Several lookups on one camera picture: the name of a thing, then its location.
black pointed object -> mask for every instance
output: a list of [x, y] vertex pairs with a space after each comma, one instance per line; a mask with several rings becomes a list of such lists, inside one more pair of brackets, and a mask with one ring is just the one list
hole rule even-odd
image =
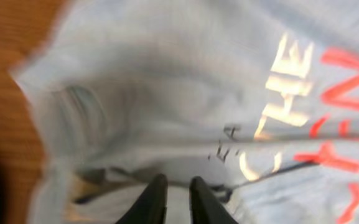
[[117, 224], [163, 224], [166, 218], [168, 181], [159, 174], [144, 189], [133, 206]]
[[193, 224], [237, 224], [201, 177], [192, 179], [190, 201]]

clothing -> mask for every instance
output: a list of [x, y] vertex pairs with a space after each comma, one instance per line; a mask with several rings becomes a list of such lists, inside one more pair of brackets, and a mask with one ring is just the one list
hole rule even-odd
[[196, 175], [238, 223], [359, 223], [359, 1], [77, 0], [52, 37], [13, 71], [50, 157], [29, 223], [111, 223], [158, 173], [166, 223]]

brown wooden floor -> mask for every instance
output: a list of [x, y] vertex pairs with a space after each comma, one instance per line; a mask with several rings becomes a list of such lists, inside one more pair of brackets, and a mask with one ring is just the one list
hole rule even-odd
[[63, 0], [0, 0], [0, 168], [7, 183], [5, 223], [26, 222], [29, 199], [40, 177], [42, 145], [26, 101], [8, 68], [39, 46]]

wooden surface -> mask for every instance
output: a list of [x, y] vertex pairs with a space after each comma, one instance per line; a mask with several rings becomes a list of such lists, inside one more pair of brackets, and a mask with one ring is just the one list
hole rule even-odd
[[0, 169], [7, 185], [7, 224], [26, 222], [43, 160], [26, 101], [7, 70], [42, 43], [62, 1], [0, 0]]

gray fabric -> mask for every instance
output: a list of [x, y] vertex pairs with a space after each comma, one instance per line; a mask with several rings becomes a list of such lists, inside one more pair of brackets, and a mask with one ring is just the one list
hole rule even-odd
[[[286, 51], [295, 41], [300, 54], [314, 45], [304, 79], [312, 90], [295, 96], [291, 108], [309, 119], [295, 127], [268, 118], [263, 131], [273, 140], [257, 142], [264, 107], [283, 105], [265, 85], [285, 76], [271, 71], [284, 34]], [[327, 139], [336, 154], [359, 161], [359, 141], [338, 136], [345, 119], [359, 136], [359, 111], [320, 99], [358, 72], [321, 63], [328, 47], [359, 55], [359, 1], [71, 2], [49, 46], [13, 71], [50, 156], [29, 223], [111, 223], [160, 172], [175, 184], [167, 223], [190, 223], [184, 195], [195, 175], [235, 188], [226, 207], [239, 223], [335, 223], [359, 173], [315, 166], [247, 184], [239, 165], [246, 153], [263, 177], [278, 153], [285, 169], [298, 163], [296, 153], [317, 152]], [[350, 95], [359, 97], [359, 88]], [[310, 140], [325, 114], [320, 138]], [[241, 128], [235, 139], [223, 131], [233, 125]], [[75, 179], [101, 194], [75, 205]], [[359, 206], [350, 223], [359, 223]]]

